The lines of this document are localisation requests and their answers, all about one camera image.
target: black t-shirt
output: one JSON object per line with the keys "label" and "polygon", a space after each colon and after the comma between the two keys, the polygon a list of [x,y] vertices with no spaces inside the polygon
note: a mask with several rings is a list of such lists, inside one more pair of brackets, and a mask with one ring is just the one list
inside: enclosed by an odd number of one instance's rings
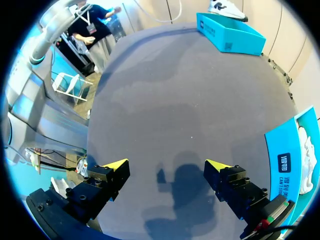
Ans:
{"label": "black t-shirt", "polygon": [[[109,13],[108,10],[105,10],[104,8],[102,8],[99,5],[92,5],[92,8],[88,10],[89,11],[89,20],[90,23],[93,23],[95,28],[96,28],[96,32],[90,34],[87,27],[88,27],[88,23],[86,21],[84,21],[83,19],[81,19],[81,17],[79,17],[68,29],[68,33],[70,36],[72,36],[72,34],[80,34],[83,37],[95,37],[95,40],[92,44],[87,45],[86,47],[88,48],[88,50],[95,45],[98,41],[100,41],[101,39],[105,38],[106,36],[111,34],[111,31],[109,30],[109,28],[104,25],[99,19],[104,19],[106,18],[106,14]],[[82,17],[86,20],[88,20],[88,14],[87,12],[85,12]]]}

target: white chair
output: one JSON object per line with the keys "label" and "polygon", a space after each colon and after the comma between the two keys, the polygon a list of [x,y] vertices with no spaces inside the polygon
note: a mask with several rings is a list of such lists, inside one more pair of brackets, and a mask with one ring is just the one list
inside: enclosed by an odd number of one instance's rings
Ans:
{"label": "white chair", "polygon": [[[60,90],[58,90],[58,88],[59,88],[59,86],[61,85],[62,80],[63,80],[65,77],[71,78],[70,84],[69,84],[68,89],[67,89],[66,91],[60,91]],[[56,76],[56,78],[55,78],[55,80],[54,80],[54,82],[53,82],[53,84],[52,84],[52,87],[53,87],[53,90],[54,90],[55,92],[57,92],[57,93],[64,94],[64,95],[73,97],[73,98],[75,98],[75,99],[80,99],[80,100],[86,102],[87,99],[74,95],[74,88],[75,88],[76,83],[77,83],[78,80],[81,81],[81,82],[84,82],[84,83],[86,83],[86,84],[93,85],[92,82],[85,81],[85,80],[81,79],[79,74],[77,74],[77,75],[75,75],[75,76],[72,76],[72,75],[66,74],[66,73],[64,73],[64,72],[60,72],[60,73]]]}

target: lanyard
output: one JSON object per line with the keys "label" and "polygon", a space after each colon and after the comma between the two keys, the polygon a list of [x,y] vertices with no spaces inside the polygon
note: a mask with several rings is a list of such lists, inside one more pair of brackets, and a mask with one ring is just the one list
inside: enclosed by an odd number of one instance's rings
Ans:
{"label": "lanyard", "polygon": [[78,12],[76,12],[76,14],[83,20],[85,21],[88,25],[90,25],[90,15],[89,15],[89,9],[86,12],[86,17],[87,19],[85,19],[82,15],[79,15]]}

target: name badge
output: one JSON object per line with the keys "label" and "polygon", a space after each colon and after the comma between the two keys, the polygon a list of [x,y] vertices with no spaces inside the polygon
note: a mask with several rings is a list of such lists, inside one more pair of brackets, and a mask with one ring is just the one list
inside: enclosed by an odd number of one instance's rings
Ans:
{"label": "name badge", "polygon": [[88,25],[88,26],[86,27],[86,29],[88,30],[88,32],[89,32],[90,35],[93,34],[93,33],[95,33],[95,32],[97,31],[96,26],[95,26],[93,23],[91,23],[90,25]]}

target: white wall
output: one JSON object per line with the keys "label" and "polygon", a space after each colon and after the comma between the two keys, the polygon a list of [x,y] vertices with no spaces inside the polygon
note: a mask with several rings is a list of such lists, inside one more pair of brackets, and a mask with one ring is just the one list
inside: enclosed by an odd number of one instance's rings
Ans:
{"label": "white wall", "polygon": [[298,21],[282,6],[278,34],[269,57],[288,73],[297,61],[306,37]]}
{"label": "white wall", "polygon": [[[127,34],[171,23],[159,23],[145,15],[133,0],[89,0],[105,8],[123,5],[118,16]],[[137,0],[152,16],[160,20],[175,18],[179,0]],[[248,23],[263,36],[263,53],[274,60],[293,81],[303,69],[312,51],[312,44],[299,21],[278,0],[230,0],[248,16]],[[195,22],[196,13],[206,13],[210,0],[181,0],[182,15],[174,22]]]}
{"label": "white wall", "polygon": [[320,118],[320,60],[314,48],[290,91],[299,112],[313,105]]}
{"label": "white wall", "polygon": [[281,3],[277,0],[244,0],[243,12],[249,19],[248,25],[266,38],[263,53],[268,56],[280,25]]}

